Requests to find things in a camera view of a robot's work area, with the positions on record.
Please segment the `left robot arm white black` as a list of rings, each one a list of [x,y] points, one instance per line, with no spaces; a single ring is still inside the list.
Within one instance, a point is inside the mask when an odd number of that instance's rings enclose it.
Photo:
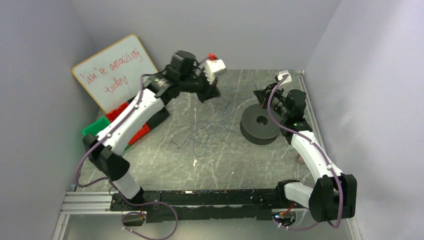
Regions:
[[[196,94],[202,103],[220,97],[217,84],[226,70],[224,61],[214,54],[198,61],[194,54],[178,50],[162,71],[142,74],[141,89],[123,112],[98,134],[89,133],[83,138],[86,153],[75,173],[76,185],[87,187],[79,178],[85,160],[90,160],[128,205],[143,205],[144,190],[132,177],[130,163],[122,156],[127,144],[148,120],[180,93]]]

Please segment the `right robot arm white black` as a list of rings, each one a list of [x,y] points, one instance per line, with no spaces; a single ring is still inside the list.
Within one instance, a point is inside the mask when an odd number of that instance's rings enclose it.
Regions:
[[[283,90],[276,83],[264,89],[254,90],[262,109],[269,117],[276,114],[279,120],[273,122],[281,134],[303,159],[314,179],[314,187],[308,187],[297,180],[279,182],[277,190],[288,201],[298,203],[309,210],[317,223],[327,222],[338,228],[343,219],[354,217],[357,200],[357,179],[345,174],[324,152],[317,142],[312,127],[304,117],[307,94],[293,89],[283,96]]]

